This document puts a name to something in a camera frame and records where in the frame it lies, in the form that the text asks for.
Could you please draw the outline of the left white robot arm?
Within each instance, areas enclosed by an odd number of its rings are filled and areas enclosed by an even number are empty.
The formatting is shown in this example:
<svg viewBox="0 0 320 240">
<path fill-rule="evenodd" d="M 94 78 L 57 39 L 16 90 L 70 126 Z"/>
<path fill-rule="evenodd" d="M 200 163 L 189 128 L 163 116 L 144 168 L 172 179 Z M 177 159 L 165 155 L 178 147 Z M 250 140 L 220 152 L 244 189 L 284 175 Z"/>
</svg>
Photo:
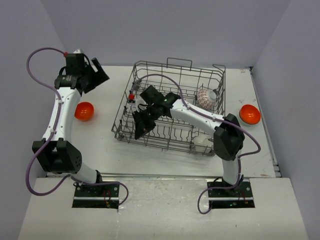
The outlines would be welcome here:
<svg viewBox="0 0 320 240">
<path fill-rule="evenodd" d="M 81 152 L 72 144 L 71 131 L 76 108 L 83 94 L 109 80 L 99 61 L 85 62 L 83 53 L 66 55 L 66 65 L 54 81 L 56 91 L 53 111 L 41 140 L 34 141 L 32 150 L 45 172 L 70 174 L 79 182 L 87 183 L 86 190 L 97 197 L 103 193 L 100 173 L 88 167 Z"/>
</svg>

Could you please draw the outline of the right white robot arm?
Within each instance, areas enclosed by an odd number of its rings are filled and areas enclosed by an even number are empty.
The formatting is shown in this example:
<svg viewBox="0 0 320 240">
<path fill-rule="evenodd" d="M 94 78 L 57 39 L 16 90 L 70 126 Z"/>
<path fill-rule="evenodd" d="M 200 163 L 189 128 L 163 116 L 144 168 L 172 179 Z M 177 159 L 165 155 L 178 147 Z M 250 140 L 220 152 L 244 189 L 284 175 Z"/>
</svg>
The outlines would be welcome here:
<svg viewBox="0 0 320 240">
<path fill-rule="evenodd" d="M 155 121 L 160 117 L 193 125 L 213 139 L 213 151 L 222 160 L 224 193 L 233 197 L 241 191 L 241 167 L 237 158 L 243 148 L 245 136 L 234 115 L 210 113 L 172 92 L 165 96 L 162 93 L 142 93 L 140 96 L 145 101 L 146 108 L 132 113 L 136 140 L 151 132 L 156 127 Z"/>
</svg>

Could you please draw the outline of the small orange bowl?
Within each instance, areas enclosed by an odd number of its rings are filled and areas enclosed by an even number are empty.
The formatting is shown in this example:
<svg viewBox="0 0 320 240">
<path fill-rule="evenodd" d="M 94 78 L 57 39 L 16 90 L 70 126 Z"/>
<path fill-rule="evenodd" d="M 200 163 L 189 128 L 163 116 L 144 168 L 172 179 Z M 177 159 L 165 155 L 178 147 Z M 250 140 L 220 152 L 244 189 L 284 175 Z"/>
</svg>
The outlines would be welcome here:
<svg viewBox="0 0 320 240">
<path fill-rule="evenodd" d="M 239 116 L 243 122 L 249 125 L 256 125 L 261 120 L 261 113 L 254 105 L 245 104 L 239 110 Z"/>
</svg>

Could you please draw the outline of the large orange bowl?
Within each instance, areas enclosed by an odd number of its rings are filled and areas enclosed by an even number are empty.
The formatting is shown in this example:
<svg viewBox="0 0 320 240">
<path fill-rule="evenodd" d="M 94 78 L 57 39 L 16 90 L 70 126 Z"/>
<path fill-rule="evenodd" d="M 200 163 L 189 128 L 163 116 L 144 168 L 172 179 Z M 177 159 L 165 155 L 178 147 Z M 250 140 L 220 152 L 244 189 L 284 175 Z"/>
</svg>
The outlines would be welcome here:
<svg viewBox="0 0 320 240">
<path fill-rule="evenodd" d="M 87 122 L 94 116 L 95 109 L 90 102 L 80 102 L 77 104 L 74 117 L 80 121 Z"/>
</svg>

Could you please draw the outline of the grey wire dish rack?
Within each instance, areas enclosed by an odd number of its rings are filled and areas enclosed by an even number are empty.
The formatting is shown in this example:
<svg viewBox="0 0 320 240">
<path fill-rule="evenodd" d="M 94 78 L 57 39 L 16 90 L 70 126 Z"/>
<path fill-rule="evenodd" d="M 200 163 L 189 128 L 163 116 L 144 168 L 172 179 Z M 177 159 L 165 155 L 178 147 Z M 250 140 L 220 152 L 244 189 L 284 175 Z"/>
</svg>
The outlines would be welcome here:
<svg viewBox="0 0 320 240">
<path fill-rule="evenodd" d="M 198 68 L 191 60 L 167 58 L 165 63 L 137 61 L 132 68 L 124 90 L 111 131 L 115 139 L 128 144 L 155 147 L 161 150 L 173 150 L 197 153 L 194 138 L 205 132 L 182 120 L 161 116 L 155 121 L 155 128 L 140 139 L 135 139 L 135 107 L 127 103 L 130 92 L 140 94 L 150 85 L 163 95 L 170 92 L 183 94 L 184 99 L 200 108 L 197 92 L 202 89 L 213 90 L 216 102 L 208 112 L 225 115 L 226 111 L 226 67 L 214 64 L 212 68 Z"/>
</svg>

